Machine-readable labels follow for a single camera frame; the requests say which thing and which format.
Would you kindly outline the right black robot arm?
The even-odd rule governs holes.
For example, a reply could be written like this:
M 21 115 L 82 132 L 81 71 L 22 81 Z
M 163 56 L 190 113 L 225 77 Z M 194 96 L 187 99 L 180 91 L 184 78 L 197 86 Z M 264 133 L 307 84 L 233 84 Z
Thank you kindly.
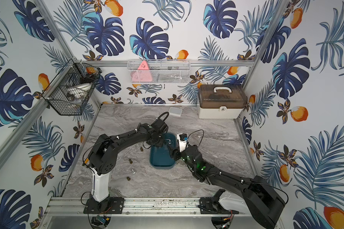
M 275 228 L 286 202 L 276 192 L 278 189 L 269 185 L 265 179 L 260 176 L 240 177 L 225 172 L 204 160 L 197 145 L 188 145 L 184 151 L 171 147 L 168 150 L 175 161 L 181 159 L 185 162 L 198 181 L 240 196 L 258 224 L 266 229 Z

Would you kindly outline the teal plastic storage box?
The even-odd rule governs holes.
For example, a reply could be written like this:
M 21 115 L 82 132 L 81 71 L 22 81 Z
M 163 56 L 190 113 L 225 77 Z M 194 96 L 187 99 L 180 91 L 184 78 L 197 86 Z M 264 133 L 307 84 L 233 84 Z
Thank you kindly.
M 175 149 L 177 147 L 176 135 L 166 133 L 164 135 L 164 143 L 161 148 L 151 147 L 150 164 L 155 169 L 172 169 L 175 165 L 175 160 L 170 157 L 169 148 Z

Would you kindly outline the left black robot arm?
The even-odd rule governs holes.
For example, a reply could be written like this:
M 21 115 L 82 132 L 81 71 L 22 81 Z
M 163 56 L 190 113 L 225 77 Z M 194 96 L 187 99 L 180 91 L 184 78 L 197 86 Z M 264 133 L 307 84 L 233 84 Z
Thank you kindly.
M 109 177 L 114 169 L 119 152 L 140 142 L 150 146 L 162 147 L 163 134 L 168 126 L 163 121 L 149 124 L 138 124 L 137 128 L 120 135 L 102 134 L 88 155 L 89 166 L 93 171 L 92 198 L 102 202 L 109 195 Z

